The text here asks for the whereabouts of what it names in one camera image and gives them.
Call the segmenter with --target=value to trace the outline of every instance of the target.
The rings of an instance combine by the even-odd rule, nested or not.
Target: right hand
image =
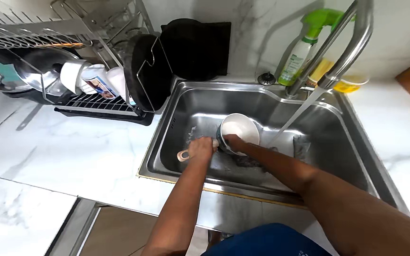
[[[223,137],[225,142],[231,146],[231,149],[234,152],[242,152],[247,144],[236,134],[227,134]]]
[[[213,139],[210,137],[197,138],[189,144],[188,154],[190,159],[211,160],[211,156],[218,148],[213,148]]]

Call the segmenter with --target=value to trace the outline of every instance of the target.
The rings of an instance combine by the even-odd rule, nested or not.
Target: bottle label
[[[305,59],[297,57],[295,54],[291,55],[286,66],[282,70],[281,78],[287,81],[292,80],[293,76],[297,73],[300,67],[302,67],[304,60]]]
[[[110,100],[117,97],[117,94],[114,93],[110,88],[108,88],[105,82],[100,77],[95,77],[85,82],[87,82],[87,84],[89,84],[94,90],[96,90],[104,99]]]

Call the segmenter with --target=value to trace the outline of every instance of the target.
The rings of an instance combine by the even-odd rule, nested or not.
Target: yellow container
[[[306,84],[316,86],[317,82],[321,79],[321,77],[327,73],[330,68],[333,67],[335,63],[333,61],[329,61],[326,58],[323,58],[319,65],[314,69],[310,76],[308,76],[308,80]]]
[[[333,87],[339,92],[349,93],[360,89],[360,87],[369,81],[369,76],[353,73],[344,75],[341,80]]]

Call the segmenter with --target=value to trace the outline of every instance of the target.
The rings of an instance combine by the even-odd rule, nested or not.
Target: running water
[[[282,126],[282,128],[278,131],[278,133],[271,139],[268,143],[270,147],[276,139],[281,135],[283,131],[285,131],[294,121],[297,119],[309,106],[311,106],[322,93],[326,92],[326,89],[322,89],[321,87],[317,86],[314,91],[312,91],[311,95],[306,99],[306,101],[300,106],[300,108],[293,114],[293,116],[288,120],[288,122]]]

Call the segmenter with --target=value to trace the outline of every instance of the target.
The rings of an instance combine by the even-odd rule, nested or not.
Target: spray bottle
[[[306,15],[304,23],[309,25],[306,35],[295,44],[286,65],[281,71],[278,82],[285,86],[293,84],[302,73],[303,68],[311,60],[316,47],[317,38],[324,26],[332,26],[332,31],[339,23],[343,12],[335,9],[317,9]]]

